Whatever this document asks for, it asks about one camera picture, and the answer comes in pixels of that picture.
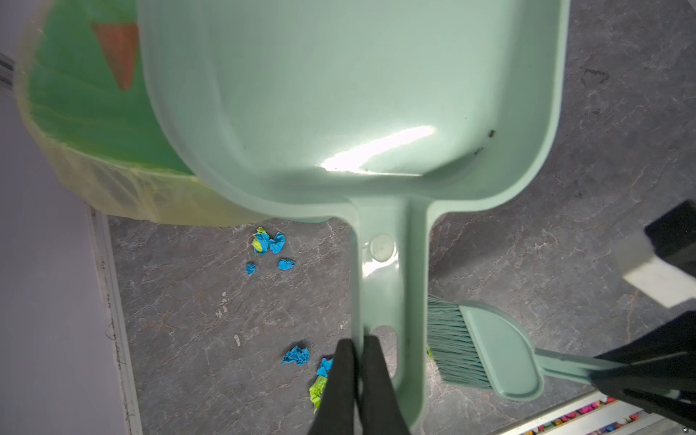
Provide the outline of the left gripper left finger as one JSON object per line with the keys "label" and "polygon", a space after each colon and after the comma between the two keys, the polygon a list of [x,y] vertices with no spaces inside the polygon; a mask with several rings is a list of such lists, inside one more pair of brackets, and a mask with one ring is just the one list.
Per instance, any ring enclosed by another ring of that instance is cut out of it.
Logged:
{"label": "left gripper left finger", "polygon": [[355,433],[355,397],[357,371],[355,347],[351,339],[338,342],[333,355],[333,369],[329,375],[322,402],[310,428],[310,435]]}

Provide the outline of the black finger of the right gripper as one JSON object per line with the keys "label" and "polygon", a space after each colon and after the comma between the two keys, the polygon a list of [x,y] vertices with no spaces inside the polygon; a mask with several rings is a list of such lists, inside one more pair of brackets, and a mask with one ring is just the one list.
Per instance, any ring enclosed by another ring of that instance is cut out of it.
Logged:
{"label": "black finger of the right gripper", "polygon": [[618,368],[590,375],[592,386],[684,427],[695,425],[695,313],[599,356]]}

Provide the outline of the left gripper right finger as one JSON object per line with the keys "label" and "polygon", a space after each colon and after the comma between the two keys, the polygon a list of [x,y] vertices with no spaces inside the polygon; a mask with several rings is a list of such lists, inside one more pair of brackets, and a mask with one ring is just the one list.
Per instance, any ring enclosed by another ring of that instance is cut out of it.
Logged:
{"label": "left gripper right finger", "polygon": [[358,408],[362,432],[376,435],[408,435],[409,428],[402,418],[378,337],[364,337],[359,364],[362,396]]}

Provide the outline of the mint green hand brush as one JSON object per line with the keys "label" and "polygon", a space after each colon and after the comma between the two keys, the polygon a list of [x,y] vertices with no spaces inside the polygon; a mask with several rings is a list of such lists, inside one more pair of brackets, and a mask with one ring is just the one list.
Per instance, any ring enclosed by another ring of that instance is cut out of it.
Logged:
{"label": "mint green hand brush", "polygon": [[498,308],[435,295],[428,296],[427,346],[446,384],[517,402],[540,397],[547,377],[592,384],[593,373],[623,365],[538,349],[522,325]]}

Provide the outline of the mint green dustpan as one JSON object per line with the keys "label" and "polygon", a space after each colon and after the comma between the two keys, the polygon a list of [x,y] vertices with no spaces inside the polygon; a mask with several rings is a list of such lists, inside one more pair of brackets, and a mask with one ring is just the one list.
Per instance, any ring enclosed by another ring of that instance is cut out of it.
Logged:
{"label": "mint green dustpan", "polygon": [[159,126],[208,187],[353,229],[353,340],[398,337],[425,404],[431,228],[536,177],[556,136],[567,1],[139,1]]}

